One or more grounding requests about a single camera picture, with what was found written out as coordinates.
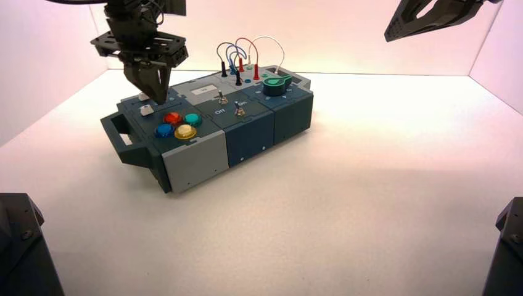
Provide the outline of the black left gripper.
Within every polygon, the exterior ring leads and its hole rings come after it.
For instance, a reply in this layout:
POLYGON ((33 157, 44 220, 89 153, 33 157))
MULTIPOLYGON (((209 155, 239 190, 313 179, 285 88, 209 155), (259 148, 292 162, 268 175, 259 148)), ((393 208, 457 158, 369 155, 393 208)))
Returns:
POLYGON ((158 105, 166 103, 171 68, 176 68, 189 56, 186 39, 157 30, 157 26, 142 17, 107 20, 110 30, 91 41, 102 57, 118 57, 124 64, 127 80, 158 105), (141 62, 144 66, 130 64, 141 62))

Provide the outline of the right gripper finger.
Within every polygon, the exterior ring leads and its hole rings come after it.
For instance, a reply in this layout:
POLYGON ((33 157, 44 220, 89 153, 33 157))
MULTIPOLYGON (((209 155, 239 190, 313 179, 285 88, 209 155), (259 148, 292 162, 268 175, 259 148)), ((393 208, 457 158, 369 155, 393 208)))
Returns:
POLYGON ((418 19, 418 14, 426 7, 426 1, 403 0, 400 1, 386 33, 412 33, 423 28, 423 22, 418 19))
POLYGON ((386 33, 387 42, 410 36, 420 35, 443 28, 453 27, 467 22, 476 16, 484 2, 480 0, 439 0, 424 15, 418 14, 418 19, 423 22, 423 28, 412 33, 386 33))

